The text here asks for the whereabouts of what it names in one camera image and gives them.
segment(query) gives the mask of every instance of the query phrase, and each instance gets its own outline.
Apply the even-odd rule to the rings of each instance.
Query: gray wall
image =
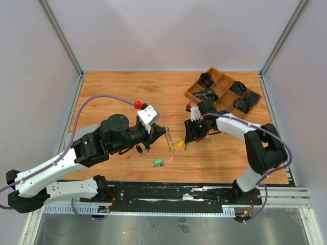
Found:
[[[48,0],[86,70],[260,70],[299,0]]]
[[[7,171],[28,170],[56,154],[78,76],[37,1],[0,6],[2,187]],[[18,243],[27,216],[0,210],[1,244]]]
[[[327,241],[327,2],[312,0],[266,74],[277,120]]]

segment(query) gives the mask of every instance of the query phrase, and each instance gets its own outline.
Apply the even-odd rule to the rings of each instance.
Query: wooden surface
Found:
[[[103,175],[107,180],[124,181],[182,181],[182,182],[232,182],[248,166],[245,144],[239,139],[221,133],[207,140],[190,143],[185,151],[177,143],[184,140],[184,121],[190,118],[185,112],[188,99],[185,91],[200,76],[197,71],[89,71],[78,99],[77,110],[89,97],[108,93],[121,96],[132,102],[142,100],[153,105],[160,113],[160,126],[170,128],[176,153],[168,148],[165,137],[157,140],[147,153],[150,160],[141,158],[136,150],[120,156],[110,155],[109,161],[99,163],[89,169],[73,173],[67,179],[88,179]],[[256,72],[226,72],[228,76],[243,82],[247,87],[263,96]],[[108,98],[95,99],[83,110],[78,129],[92,124],[100,124],[113,114],[124,114],[135,125],[136,109],[132,106]],[[265,124],[270,122],[265,99],[262,97],[247,121]],[[155,159],[163,158],[163,167],[153,167]],[[287,183],[284,171],[273,173],[266,183]]]

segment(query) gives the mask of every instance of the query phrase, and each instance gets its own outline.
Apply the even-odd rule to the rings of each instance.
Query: floor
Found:
[[[43,215],[34,245],[308,245],[298,209],[266,208],[247,225],[232,218]]]
[[[160,126],[168,126],[175,144],[173,155],[162,136],[147,154],[149,160],[141,158],[136,150],[120,156],[110,156],[110,160],[89,169],[75,172],[67,179],[88,179],[103,175],[107,180],[124,181],[181,181],[230,183],[237,179],[248,167],[244,142],[226,133],[207,140],[190,143],[185,151],[177,143],[184,139],[184,121],[190,118],[185,112],[188,99],[185,91],[200,76],[198,71],[89,71],[78,99],[76,111],[89,97],[96,94],[113,94],[130,101],[142,100],[153,105],[161,114],[157,121]],[[226,72],[236,80],[262,95],[246,120],[265,124],[270,122],[269,113],[256,72]],[[78,129],[92,124],[100,124],[113,114],[124,114],[135,125],[136,110],[120,101],[99,98],[91,101],[83,110]],[[163,158],[163,167],[153,167],[152,161]],[[266,183],[288,183],[286,173],[278,171],[267,178]]]

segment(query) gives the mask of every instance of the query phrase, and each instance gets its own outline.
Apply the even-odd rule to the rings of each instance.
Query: wooden tray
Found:
[[[247,93],[253,92],[251,89],[247,88],[247,90],[242,96],[238,96],[237,94],[229,90],[230,87],[233,85],[234,81],[236,81],[235,79],[225,75],[221,71],[218,71],[214,68],[210,68],[207,72],[211,74],[212,80],[214,82],[214,84],[210,88],[212,88],[213,91],[219,97],[218,102],[214,105],[218,111],[226,110],[239,118],[245,118],[248,114],[251,113],[254,106],[246,114],[233,106],[235,99],[240,97],[243,98]],[[197,84],[197,81],[195,81],[195,83],[185,92],[185,96],[186,98],[191,99],[193,97],[192,93],[200,92],[204,89],[205,88]],[[200,101],[201,100],[199,98],[195,98],[193,100],[193,103],[197,104]]]

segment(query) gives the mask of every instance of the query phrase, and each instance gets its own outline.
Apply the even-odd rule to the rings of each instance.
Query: green block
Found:
[[[161,158],[159,158],[159,159],[157,159],[157,160],[154,160],[153,161],[153,164],[154,165],[158,165],[158,164],[161,164],[161,163],[163,163],[164,161],[161,159]]]

